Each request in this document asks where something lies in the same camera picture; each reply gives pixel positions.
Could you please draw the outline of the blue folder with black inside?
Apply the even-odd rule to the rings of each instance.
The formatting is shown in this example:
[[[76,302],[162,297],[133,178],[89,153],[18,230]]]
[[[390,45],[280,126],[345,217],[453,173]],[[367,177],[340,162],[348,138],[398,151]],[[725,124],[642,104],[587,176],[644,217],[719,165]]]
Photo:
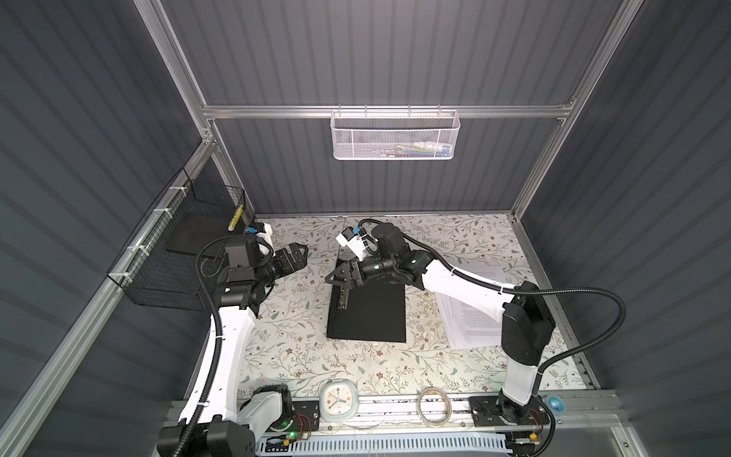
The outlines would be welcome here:
[[[362,287],[332,286],[326,337],[333,340],[407,342],[405,286],[386,279]]]

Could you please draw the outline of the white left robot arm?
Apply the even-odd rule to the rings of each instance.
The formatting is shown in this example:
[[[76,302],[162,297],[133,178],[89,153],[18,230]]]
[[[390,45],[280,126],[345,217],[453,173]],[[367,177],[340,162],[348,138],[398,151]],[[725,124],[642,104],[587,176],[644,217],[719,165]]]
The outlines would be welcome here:
[[[174,426],[162,428],[156,443],[161,456],[252,456],[271,428],[281,439],[293,423],[294,407],[283,384],[257,388],[238,401],[240,361],[251,340],[260,306],[277,280],[308,264],[308,247],[291,243],[274,249],[270,236],[248,230],[212,240],[222,244],[222,270],[203,286],[211,330],[192,396]]]

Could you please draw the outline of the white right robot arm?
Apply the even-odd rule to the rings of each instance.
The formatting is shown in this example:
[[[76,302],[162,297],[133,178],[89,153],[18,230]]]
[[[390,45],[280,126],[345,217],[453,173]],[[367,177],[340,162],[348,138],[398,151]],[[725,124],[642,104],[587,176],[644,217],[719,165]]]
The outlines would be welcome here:
[[[339,262],[326,282],[351,291],[388,280],[445,295],[498,324],[508,363],[495,411],[512,425],[527,418],[540,385],[544,348],[555,329],[543,292],[531,282],[514,286],[466,272],[394,224],[374,220],[373,225],[371,232],[362,226],[347,227],[336,236],[339,246],[354,257]]]

